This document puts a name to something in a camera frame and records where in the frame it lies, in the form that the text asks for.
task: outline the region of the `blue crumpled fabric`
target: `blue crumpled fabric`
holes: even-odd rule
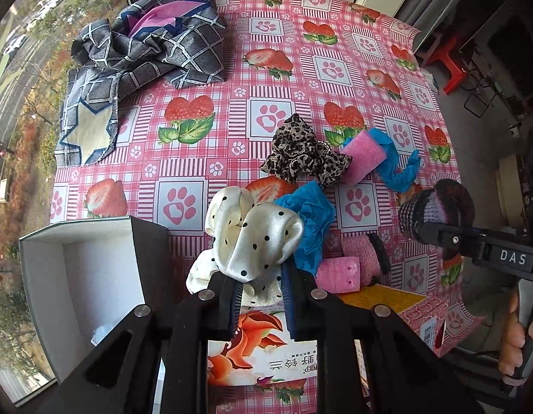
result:
[[[335,219],[335,207],[328,201],[315,180],[301,186],[291,194],[274,201],[274,204],[299,213],[304,222],[304,233],[297,250],[293,253],[298,269],[316,276],[322,261],[322,244],[330,224]]]
[[[387,188],[399,193],[408,191],[420,168],[422,160],[419,157],[420,152],[416,149],[409,157],[406,168],[397,173],[395,169],[399,164],[399,154],[393,140],[385,132],[376,128],[369,129],[368,133],[387,154],[387,158],[376,167],[376,171],[387,185]]]

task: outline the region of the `open cardboard box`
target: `open cardboard box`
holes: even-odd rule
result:
[[[58,382],[92,351],[94,330],[135,306],[174,300],[168,232],[124,216],[59,222],[20,238],[27,302]]]

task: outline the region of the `barcode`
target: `barcode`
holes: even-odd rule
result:
[[[433,350],[433,345],[435,343],[435,326],[437,324],[437,318],[431,317],[429,320],[425,321],[420,328],[420,338],[425,342],[430,349]]]

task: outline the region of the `red plastic stool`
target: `red plastic stool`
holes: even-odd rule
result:
[[[464,79],[466,79],[468,75],[468,70],[464,68],[461,63],[457,63],[454,59],[450,57],[450,51],[455,48],[457,42],[458,36],[453,35],[450,39],[448,39],[445,44],[439,46],[434,51],[434,53],[429,57],[429,59],[425,61],[425,64],[422,64],[422,66],[428,66],[429,64],[433,64],[437,60],[440,60],[442,63],[445,64],[451,75],[450,79],[442,90],[447,95],[455,91],[460,86],[460,84],[464,82]]]

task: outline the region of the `metal screw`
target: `metal screw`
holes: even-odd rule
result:
[[[391,314],[391,309],[387,305],[377,305],[373,312],[379,317],[387,317]]]
[[[322,288],[314,288],[310,292],[310,297],[314,298],[315,300],[322,300],[323,298],[328,297],[328,293]]]
[[[147,305],[138,305],[134,309],[134,315],[136,317],[146,317],[150,313],[151,313],[151,308]]]
[[[197,295],[201,300],[211,300],[215,297],[215,292],[212,289],[203,289]]]

